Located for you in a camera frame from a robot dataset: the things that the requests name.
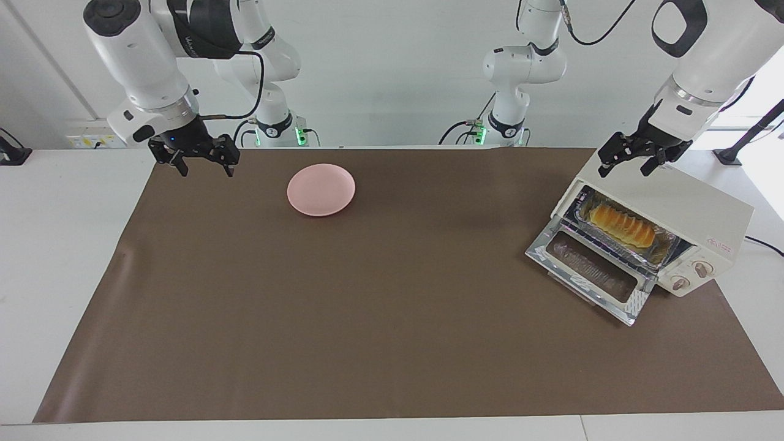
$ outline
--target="green led light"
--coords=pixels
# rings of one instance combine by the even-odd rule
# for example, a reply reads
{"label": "green led light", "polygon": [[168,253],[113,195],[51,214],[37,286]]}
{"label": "green led light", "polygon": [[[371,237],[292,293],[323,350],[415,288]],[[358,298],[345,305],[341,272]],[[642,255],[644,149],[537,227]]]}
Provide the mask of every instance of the green led light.
{"label": "green led light", "polygon": [[305,137],[305,133],[299,128],[296,127],[296,139],[299,142],[300,147],[307,144],[307,137]]}
{"label": "green led light", "polygon": [[485,145],[485,138],[487,137],[487,135],[488,135],[488,130],[486,128],[482,127],[482,130],[479,133],[479,136],[477,137],[477,144],[478,145]]}

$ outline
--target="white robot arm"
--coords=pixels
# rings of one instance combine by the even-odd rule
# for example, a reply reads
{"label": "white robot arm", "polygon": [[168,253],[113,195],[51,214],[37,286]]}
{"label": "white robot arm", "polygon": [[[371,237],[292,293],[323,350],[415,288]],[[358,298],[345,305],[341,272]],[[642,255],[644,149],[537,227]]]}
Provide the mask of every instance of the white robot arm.
{"label": "white robot arm", "polygon": [[[685,29],[667,38],[659,25],[671,20],[682,20]],[[784,45],[784,0],[665,0],[652,34],[661,49],[679,58],[677,68],[637,132],[617,132],[599,150],[602,176],[640,156],[652,156],[641,169],[645,176],[677,161],[744,82]]]}
{"label": "white robot arm", "polygon": [[566,72],[566,56],[558,49],[559,0],[527,0],[517,24],[528,44],[505,46],[485,56],[485,77],[496,89],[495,104],[483,121],[488,144],[518,144],[530,104],[522,86],[555,82]]}
{"label": "white robot arm", "polygon": [[90,40],[128,96],[108,117],[112,129],[126,142],[149,140],[158,162],[175,166],[183,176],[186,157],[217,162],[231,176],[239,150],[228,135],[210,137],[203,121],[244,119],[253,112],[242,117],[200,116],[194,92],[176,66],[177,56],[222,60],[226,64],[216,68],[224,78],[246,91],[255,89],[259,126],[279,128],[270,138],[296,133],[295,118],[287,124],[289,113],[282,115],[282,92],[274,96],[276,86],[270,84],[265,88],[267,100],[259,95],[260,82],[267,78],[264,67],[271,81],[299,73],[296,51],[276,36],[259,1],[92,0],[84,20]]}
{"label": "white robot arm", "polygon": [[296,50],[280,38],[267,18],[260,0],[240,0],[242,24],[239,33],[245,50],[260,51],[266,71],[259,71],[256,60],[236,56],[230,60],[214,60],[221,78],[234,84],[253,105],[264,81],[261,102],[256,111],[256,132],[262,146],[296,147],[307,143],[302,129],[306,123],[289,109],[283,90],[275,85],[299,75],[302,63]]}

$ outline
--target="toaster oven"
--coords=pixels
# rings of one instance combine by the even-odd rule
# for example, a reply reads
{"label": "toaster oven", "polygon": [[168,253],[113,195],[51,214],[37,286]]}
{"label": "toaster oven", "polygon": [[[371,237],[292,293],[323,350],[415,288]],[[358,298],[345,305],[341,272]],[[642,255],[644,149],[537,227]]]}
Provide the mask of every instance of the toaster oven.
{"label": "toaster oven", "polygon": [[734,263],[753,207],[644,159],[599,176],[594,154],[526,251],[562,285],[628,326],[656,285],[683,297]]}

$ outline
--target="power outlet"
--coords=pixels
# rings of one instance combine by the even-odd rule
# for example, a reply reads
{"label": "power outlet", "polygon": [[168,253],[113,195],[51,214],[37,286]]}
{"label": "power outlet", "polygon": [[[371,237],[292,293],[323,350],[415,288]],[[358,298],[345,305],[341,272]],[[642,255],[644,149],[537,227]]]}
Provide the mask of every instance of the power outlet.
{"label": "power outlet", "polygon": [[124,142],[108,127],[89,127],[74,129],[66,138],[72,148],[97,149],[97,148],[127,148]]}

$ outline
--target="pink plate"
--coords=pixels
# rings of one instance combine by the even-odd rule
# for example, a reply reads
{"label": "pink plate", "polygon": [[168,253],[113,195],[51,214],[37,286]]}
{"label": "pink plate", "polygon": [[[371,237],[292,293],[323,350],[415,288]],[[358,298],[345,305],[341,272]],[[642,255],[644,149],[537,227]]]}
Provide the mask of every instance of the pink plate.
{"label": "pink plate", "polygon": [[351,173],[333,164],[300,170],[289,182],[289,202],[302,214],[324,217],[346,208],[357,185]]}

